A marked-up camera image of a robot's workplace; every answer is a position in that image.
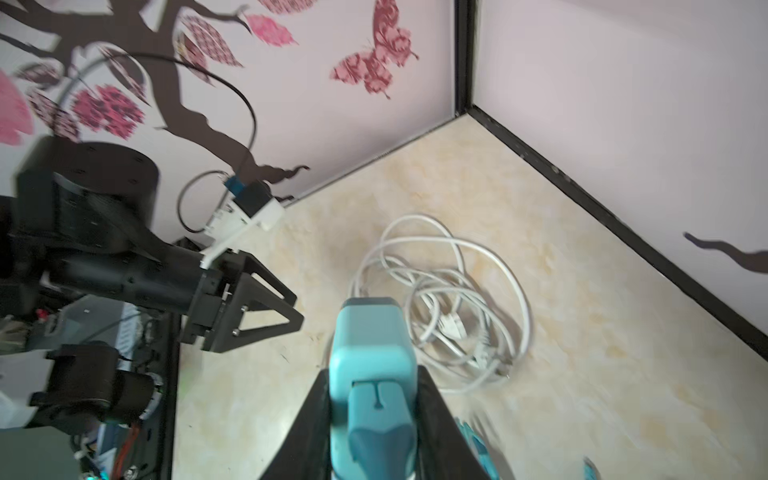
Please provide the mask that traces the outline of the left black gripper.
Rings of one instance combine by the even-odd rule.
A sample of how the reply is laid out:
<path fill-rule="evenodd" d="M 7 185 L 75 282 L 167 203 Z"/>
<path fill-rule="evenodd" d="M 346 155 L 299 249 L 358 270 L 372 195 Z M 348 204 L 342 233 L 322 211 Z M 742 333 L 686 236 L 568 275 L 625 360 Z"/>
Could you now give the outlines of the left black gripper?
<path fill-rule="evenodd" d="M 203 338 L 203 351 L 226 353 L 260 341 L 298 332 L 304 316 L 297 295 L 255 256 L 226 252 L 203 272 L 180 342 Z M 274 312 L 283 323 L 246 328 L 246 313 Z"/>

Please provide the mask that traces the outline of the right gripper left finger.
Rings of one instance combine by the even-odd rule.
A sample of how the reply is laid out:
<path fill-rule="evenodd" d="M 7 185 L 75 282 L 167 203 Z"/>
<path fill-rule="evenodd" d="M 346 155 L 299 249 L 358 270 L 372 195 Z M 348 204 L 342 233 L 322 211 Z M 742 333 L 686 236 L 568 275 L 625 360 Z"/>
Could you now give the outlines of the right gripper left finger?
<path fill-rule="evenodd" d="M 285 440 L 260 479 L 331 479 L 330 426 L 329 373 L 323 369 L 318 373 Z"/>

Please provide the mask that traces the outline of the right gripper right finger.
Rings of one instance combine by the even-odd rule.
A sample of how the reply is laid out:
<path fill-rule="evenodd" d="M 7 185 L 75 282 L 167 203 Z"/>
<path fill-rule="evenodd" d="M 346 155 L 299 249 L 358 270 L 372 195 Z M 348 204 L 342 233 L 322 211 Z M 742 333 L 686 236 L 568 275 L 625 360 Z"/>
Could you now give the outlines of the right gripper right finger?
<path fill-rule="evenodd" d="M 429 371 L 418 367 L 416 479 L 488 479 Z"/>

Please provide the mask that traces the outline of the light teal charger plug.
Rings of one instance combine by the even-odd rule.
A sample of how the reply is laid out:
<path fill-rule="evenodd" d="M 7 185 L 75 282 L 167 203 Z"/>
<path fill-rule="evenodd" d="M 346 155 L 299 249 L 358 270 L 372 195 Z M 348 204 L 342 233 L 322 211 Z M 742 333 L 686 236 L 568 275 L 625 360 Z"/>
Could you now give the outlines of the light teal charger plug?
<path fill-rule="evenodd" d="M 408 479 L 417 452 L 417 361 L 391 298 L 342 306 L 329 362 L 330 458 L 336 479 Z"/>

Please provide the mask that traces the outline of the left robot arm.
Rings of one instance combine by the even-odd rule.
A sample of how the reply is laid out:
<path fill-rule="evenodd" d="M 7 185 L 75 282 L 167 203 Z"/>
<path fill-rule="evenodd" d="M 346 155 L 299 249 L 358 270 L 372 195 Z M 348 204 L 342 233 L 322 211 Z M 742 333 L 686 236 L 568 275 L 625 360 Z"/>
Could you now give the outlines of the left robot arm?
<path fill-rule="evenodd" d="M 185 343 L 225 353 L 298 331 L 296 296 L 257 258 L 195 251 L 150 229 L 160 174 L 125 146 L 47 136 L 1 200 L 1 312 L 38 308 L 40 284 L 184 315 Z M 120 368 L 118 349 L 87 341 L 1 359 L 1 425 L 69 435 L 150 417 L 163 378 Z"/>

